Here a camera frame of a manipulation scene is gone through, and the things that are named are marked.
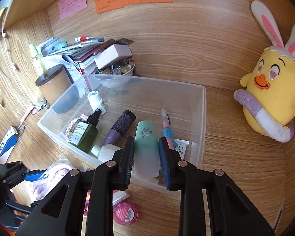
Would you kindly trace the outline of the purple bottle black cap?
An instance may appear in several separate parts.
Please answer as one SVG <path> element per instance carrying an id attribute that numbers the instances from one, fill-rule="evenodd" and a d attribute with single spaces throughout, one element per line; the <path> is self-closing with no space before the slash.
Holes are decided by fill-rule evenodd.
<path id="1" fill-rule="evenodd" d="M 130 110 L 125 110 L 106 135 L 102 143 L 102 147 L 108 144 L 116 145 L 119 140 L 127 133 L 128 129 L 130 129 L 135 120 L 136 115 Z"/>

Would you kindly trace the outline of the teal lilac bottle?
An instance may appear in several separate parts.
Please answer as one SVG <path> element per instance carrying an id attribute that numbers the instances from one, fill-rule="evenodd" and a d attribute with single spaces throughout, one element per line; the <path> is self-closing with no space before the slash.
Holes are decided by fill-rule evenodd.
<path id="1" fill-rule="evenodd" d="M 134 150 L 134 169 L 138 178 L 159 176 L 160 156 L 157 130 L 154 122 L 144 120 L 137 124 Z"/>

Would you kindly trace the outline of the white cream tube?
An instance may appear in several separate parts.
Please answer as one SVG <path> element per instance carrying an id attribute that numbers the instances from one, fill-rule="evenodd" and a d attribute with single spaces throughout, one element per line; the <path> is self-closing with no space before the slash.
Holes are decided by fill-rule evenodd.
<path id="1" fill-rule="evenodd" d="M 96 156 L 96 157 L 99 157 L 100 151 L 101 151 L 101 147 L 98 146 L 98 145 L 94 145 L 91 148 L 91 154 L 94 155 L 94 156 Z"/>

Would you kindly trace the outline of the white gauze bandage roll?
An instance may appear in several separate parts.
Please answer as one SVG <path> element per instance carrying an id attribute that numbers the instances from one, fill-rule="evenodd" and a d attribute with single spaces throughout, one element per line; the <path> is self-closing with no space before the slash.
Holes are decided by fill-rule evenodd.
<path id="1" fill-rule="evenodd" d="M 112 160 L 114 153 L 120 149 L 121 147 L 115 146 L 113 144 L 107 144 L 101 147 L 98 160 L 100 162 L 106 162 L 106 161 Z"/>

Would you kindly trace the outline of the pink round tin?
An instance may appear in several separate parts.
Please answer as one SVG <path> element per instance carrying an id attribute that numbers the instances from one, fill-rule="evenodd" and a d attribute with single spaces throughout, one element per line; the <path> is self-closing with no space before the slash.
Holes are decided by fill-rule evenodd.
<path id="1" fill-rule="evenodd" d="M 138 212 L 131 203 L 120 202 L 113 206 L 113 219 L 119 225 L 132 225 L 138 219 Z"/>

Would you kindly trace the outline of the small white green tube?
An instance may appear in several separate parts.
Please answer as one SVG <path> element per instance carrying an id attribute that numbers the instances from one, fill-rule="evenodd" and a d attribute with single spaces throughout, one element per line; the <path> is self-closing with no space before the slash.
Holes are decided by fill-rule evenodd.
<path id="1" fill-rule="evenodd" d="M 175 140 L 175 150 L 180 154 L 181 159 L 184 159 L 189 141 L 180 140 L 176 138 Z"/>

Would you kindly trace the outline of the brown mug with lid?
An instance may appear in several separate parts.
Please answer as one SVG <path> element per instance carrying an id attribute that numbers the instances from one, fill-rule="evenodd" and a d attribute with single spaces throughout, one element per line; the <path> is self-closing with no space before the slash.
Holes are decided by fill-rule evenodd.
<path id="1" fill-rule="evenodd" d="M 50 105 L 72 85 L 63 65 L 55 65 L 43 71 L 35 84 Z"/>

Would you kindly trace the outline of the white pill bottle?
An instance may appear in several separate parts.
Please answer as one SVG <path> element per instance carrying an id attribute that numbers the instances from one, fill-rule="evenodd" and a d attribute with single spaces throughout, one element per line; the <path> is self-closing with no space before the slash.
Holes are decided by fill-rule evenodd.
<path id="1" fill-rule="evenodd" d="M 99 109 L 101 111 L 101 115 L 106 113 L 107 109 L 99 91 L 91 91 L 88 93 L 87 98 L 93 111 Z"/>

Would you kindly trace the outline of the pink blue pen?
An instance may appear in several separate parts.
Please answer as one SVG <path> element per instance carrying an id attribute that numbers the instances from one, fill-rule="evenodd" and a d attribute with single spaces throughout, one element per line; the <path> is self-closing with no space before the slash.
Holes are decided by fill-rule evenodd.
<path id="1" fill-rule="evenodd" d="M 163 136 L 166 138 L 169 148 L 175 150 L 175 148 L 177 147 L 177 143 L 175 142 L 175 134 L 171 128 L 170 116 L 164 108 L 161 109 L 161 116 L 163 124 Z"/>

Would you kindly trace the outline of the yellow chick plush toy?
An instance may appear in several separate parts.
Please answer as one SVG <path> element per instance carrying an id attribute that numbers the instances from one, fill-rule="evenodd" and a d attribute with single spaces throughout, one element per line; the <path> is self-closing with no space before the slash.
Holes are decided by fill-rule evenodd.
<path id="1" fill-rule="evenodd" d="M 240 79 L 234 99 L 243 106 L 250 127 L 280 143 L 294 135 L 295 119 L 295 24 L 287 43 L 268 7 L 258 0 L 251 12 L 270 39 L 251 73 Z"/>

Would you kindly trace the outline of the bowl of glass marbles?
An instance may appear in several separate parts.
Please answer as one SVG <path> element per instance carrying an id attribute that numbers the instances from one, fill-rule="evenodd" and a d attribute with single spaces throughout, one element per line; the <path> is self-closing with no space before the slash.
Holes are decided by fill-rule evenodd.
<path id="1" fill-rule="evenodd" d="M 120 89 L 128 84 L 134 74 L 136 62 L 132 57 L 119 60 L 104 69 L 96 67 L 92 74 L 108 89 Z"/>

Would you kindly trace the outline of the stack of books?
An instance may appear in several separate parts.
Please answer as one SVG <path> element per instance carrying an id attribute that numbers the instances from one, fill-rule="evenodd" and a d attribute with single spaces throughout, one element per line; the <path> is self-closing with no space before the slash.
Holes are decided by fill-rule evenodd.
<path id="1" fill-rule="evenodd" d="M 95 64 L 95 56 L 111 45 L 121 44 L 129 47 L 131 43 L 133 41 L 126 38 L 109 39 L 100 43 L 94 41 L 75 42 L 54 52 L 43 51 L 43 57 L 39 59 L 38 64 L 42 71 L 46 71 L 55 65 L 78 65 L 81 69 L 85 69 L 92 63 Z"/>

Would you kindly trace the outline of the red white marker pen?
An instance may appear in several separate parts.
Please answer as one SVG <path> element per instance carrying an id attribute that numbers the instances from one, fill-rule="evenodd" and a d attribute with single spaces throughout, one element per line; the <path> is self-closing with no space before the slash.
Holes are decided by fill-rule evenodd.
<path id="1" fill-rule="evenodd" d="M 104 37 L 100 37 L 100 38 L 96 38 L 96 37 L 86 37 L 86 36 L 82 36 L 82 37 L 76 37 L 74 39 L 75 42 L 83 42 L 83 41 L 94 41 L 94 42 L 104 42 L 105 39 Z"/>

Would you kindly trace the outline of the white rectangular box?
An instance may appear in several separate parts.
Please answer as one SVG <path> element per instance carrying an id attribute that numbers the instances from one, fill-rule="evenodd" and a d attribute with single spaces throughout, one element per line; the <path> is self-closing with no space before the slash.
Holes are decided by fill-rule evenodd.
<path id="1" fill-rule="evenodd" d="M 111 66 L 113 63 L 131 57 L 133 54 L 128 45 L 113 44 L 94 58 L 99 70 Z"/>

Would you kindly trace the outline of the pink sticky note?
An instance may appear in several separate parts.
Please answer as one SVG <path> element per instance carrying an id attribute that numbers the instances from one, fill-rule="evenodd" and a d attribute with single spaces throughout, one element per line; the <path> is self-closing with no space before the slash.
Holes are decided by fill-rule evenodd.
<path id="1" fill-rule="evenodd" d="M 58 2 L 60 21 L 76 14 L 87 7 L 86 0 L 60 0 Z"/>

